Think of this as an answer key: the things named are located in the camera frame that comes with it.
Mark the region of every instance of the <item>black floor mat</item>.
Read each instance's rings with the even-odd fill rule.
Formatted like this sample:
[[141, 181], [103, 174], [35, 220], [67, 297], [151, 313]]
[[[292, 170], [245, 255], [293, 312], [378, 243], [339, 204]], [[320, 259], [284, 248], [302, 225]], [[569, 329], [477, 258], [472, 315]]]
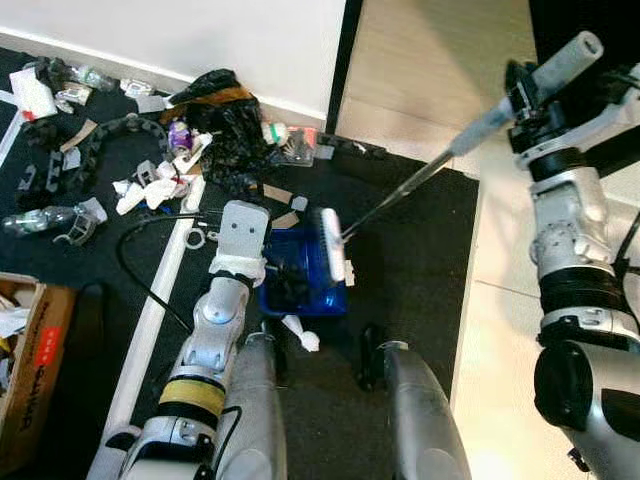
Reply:
[[[0, 64], [3, 62], [0, 51]], [[134, 109], [120, 93], [96, 94], [86, 109], [53, 118], [71, 136], [89, 116], [104, 121]], [[130, 135], [106, 145], [94, 194], [110, 215], [84, 247], [52, 246], [51, 234], [16, 240], [0, 233], [0, 271], [28, 273], [42, 281], [81, 287], [101, 281], [108, 287], [105, 349], [82, 362], [65, 358], [39, 459], [12, 478], [84, 478], [104, 423], [119, 369], [144, 303], [121, 272], [113, 252], [115, 241], [136, 213], [119, 217], [115, 211], [113, 180], [128, 176], [144, 159], [155, 159], [152, 138]], [[47, 155], [28, 149], [18, 138], [0, 169], [0, 217], [14, 213], [13, 192], [28, 161], [46, 166]], [[389, 156], [363, 160], [338, 155], [316, 161], [313, 168], [286, 168], [274, 172], [268, 183], [309, 197], [311, 204], [334, 207], [348, 225], [380, 200], [420, 164]], [[348, 248], [356, 271], [349, 291], [349, 314], [339, 319], [310, 319], [308, 329], [318, 333], [321, 351], [301, 350], [284, 335], [289, 374], [280, 390], [287, 428], [289, 478], [389, 479], [392, 452], [383, 391], [361, 392], [353, 379], [358, 364], [357, 336], [368, 322], [387, 327], [394, 338], [410, 343], [430, 364], [445, 391], [451, 389], [467, 261], [473, 230], [477, 182], [444, 170], [408, 201], [365, 228]], [[76, 198], [60, 199], [72, 204]], [[203, 208], [222, 206], [226, 197], [207, 186]], [[269, 204], [272, 216], [286, 211]], [[127, 252], [147, 281], [153, 278], [168, 225], [153, 225], [133, 239]], [[208, 264], [215, 247], [185, 253], [171, 302], [187, 318], [207, 288]], [[245, 331], [258, 328], [261, 315], [255, 296], [247, 312]], [[166, 365], [173, 363], [184, 333], [167, 317], [139, 397], [133, 422], [142, 425], [153, 414], [157, 389]]]

